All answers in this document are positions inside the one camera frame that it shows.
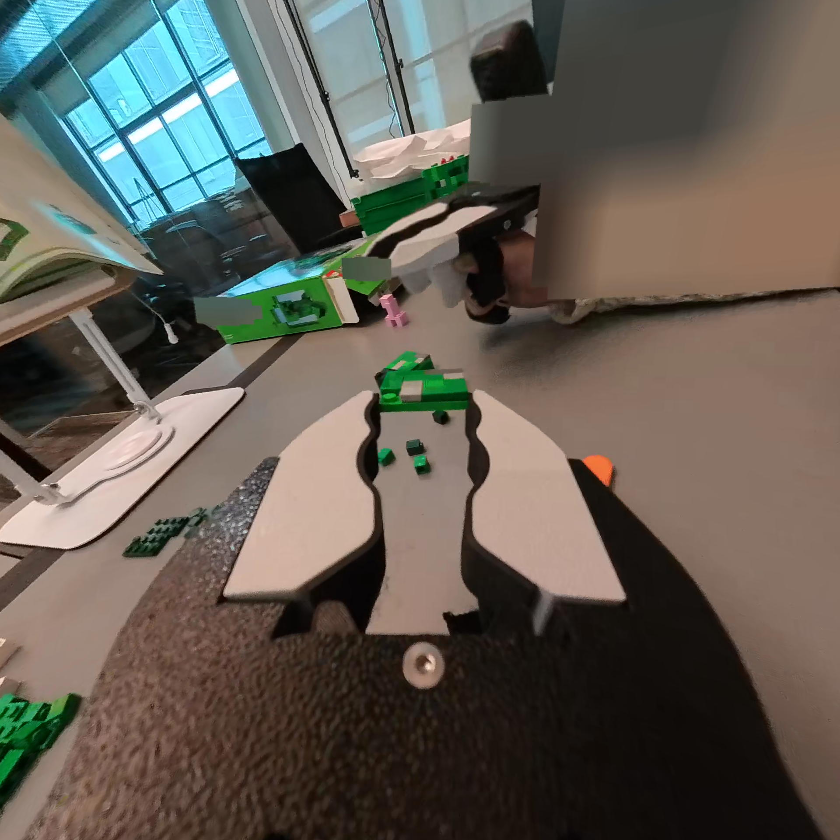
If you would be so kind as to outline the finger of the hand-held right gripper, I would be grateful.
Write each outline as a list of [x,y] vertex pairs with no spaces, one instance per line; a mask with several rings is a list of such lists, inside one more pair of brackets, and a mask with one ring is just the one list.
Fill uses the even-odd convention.
[[377,238],[411,238],[423,231],[441,224],[453,212],[452,203],[440,201],[430,203],[413,213],[398,219],[381,231]]
[[410,293],[420,293],[432,283],[432,268],[458,256],[459,234],[497,210],[497,205],[463,206],[442,222],[411,238],[374,237],[364,256],[391,261],[392,277]]

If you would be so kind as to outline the person's right hand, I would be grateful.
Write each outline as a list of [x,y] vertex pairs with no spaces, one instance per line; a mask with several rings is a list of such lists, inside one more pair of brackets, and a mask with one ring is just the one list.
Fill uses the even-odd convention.
[[542,307],[547,298],[543,287],[532,284],[535,237],[524,231],[509,231],[497,239],[502,257],[503,292],[481,303],[471,290],[465,291],[465,309],[470,316],[483,316],[494,306],[532,309]]

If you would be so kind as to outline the white crumpled paper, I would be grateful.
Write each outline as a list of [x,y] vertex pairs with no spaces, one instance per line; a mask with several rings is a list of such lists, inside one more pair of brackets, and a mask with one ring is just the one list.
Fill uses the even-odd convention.
[[354,156],[364,181],[384,183],[414,177],[434,165],[469,154],[471,120],[370,144]]

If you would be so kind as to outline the pile of dark lego plates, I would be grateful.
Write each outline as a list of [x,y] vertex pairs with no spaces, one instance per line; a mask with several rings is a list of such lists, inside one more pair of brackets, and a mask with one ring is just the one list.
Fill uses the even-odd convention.
[[214,507],[199,507],[186,516],[162,518],[138,537],[132,539],[122,551],[126,559],[146,559],[158,556],[166,545],[175,538],[189,539],[196,534],[204,522],[219,512],[221,504]]

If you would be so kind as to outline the cream knitted sweater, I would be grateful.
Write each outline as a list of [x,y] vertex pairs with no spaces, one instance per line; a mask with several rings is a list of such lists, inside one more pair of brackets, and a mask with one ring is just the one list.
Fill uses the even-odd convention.
[[561,325],[571,326],[594,315],[623,310],[729,306],[752,301],[773,300],[776,298],[808,298],[828,291],[839,292],[839,289],[832,287],[731,293],[726,295],[701,293],[676,296],[577,298],[552,301],[547,305],[547,309],[552,320]]

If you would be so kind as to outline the white book stand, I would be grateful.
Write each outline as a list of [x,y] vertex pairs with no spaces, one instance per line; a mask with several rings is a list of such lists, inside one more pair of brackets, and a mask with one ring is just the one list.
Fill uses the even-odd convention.
[[2,453],[2,475],[21,498],[2,523],[2,544],[76,550],[122,520],[245,396],[242,387],[178,395],[154,406],[94,322],[90,305],[131,285],[101,268],[2,303],[2,344],[68,317],[133,405],[129,426],[57,479],[30,475]]

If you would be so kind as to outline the large green lego model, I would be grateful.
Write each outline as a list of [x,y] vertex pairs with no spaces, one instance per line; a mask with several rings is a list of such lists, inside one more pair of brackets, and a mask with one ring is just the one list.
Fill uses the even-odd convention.
[[383,175],[371,175],[353,196],[351,206],[366,235],[382,232],[394,222],[438,202],[467,183],[469,153],[425,154],[412,161],[396,161]]

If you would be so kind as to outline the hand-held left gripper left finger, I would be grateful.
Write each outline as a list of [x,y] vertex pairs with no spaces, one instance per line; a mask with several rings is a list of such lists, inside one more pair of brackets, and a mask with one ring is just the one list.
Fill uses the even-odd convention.
[[366,390],[283,449],[223,601],[282,604],[281,632],[307,631],[320,604],[339,602],[367,629],[385,574],[380,431],[379,397]]

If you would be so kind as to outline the pile of green lego bricks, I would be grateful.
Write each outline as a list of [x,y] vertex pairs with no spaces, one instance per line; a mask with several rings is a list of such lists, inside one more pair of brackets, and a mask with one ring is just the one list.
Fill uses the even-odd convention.
[[40,756],[73,722],[83,697],[69,693],[52,702],[1,698],[1,809],[10,802]]

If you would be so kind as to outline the black office chair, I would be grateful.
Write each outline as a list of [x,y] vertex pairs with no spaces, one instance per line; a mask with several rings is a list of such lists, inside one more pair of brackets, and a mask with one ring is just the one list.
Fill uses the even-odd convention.
[[359,224],[342,226],[345,207],[303,143],[234,162],[300,254],[364,236]]

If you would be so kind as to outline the dark green lego assembly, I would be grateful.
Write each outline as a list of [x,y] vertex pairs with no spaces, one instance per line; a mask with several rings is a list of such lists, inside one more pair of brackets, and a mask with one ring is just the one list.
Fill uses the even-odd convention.
[[386,364],[375,375],[374,379],[378,385],[382,385],[384,378],[392,372],[404,375],[406,372],[428,371],[434,368],[432,357],[429,354],[420,354],[414,351],[401,353],[394,361]]

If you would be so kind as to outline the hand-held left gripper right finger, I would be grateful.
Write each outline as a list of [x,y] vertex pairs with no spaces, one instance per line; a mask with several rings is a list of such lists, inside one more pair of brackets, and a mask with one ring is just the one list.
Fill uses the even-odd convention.
[[562,448],[486,391],[465,415],[461,577],[489,636],[542,636],[566,606],[627,594]]

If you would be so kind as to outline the green lego box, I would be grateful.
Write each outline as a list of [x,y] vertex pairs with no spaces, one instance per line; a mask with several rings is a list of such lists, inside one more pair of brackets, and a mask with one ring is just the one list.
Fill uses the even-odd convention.
[[374,319],[384,284],[346,280],[343,258],[365,256],[369,238],[285,259],[216,296],[215,328],[228,344],[352,327]]

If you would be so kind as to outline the open instruction booklet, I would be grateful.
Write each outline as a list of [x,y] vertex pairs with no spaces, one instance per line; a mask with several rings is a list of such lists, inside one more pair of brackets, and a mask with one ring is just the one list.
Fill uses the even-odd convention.
[[91,269],[160,275],[146,248],[1,118],[1,301]]

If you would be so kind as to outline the green lego plate assembly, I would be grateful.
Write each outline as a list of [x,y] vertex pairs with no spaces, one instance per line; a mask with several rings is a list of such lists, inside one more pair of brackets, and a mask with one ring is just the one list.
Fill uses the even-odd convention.
[[470,400],[462,370],[388,370],[378,384],[383,413],[460,411]]

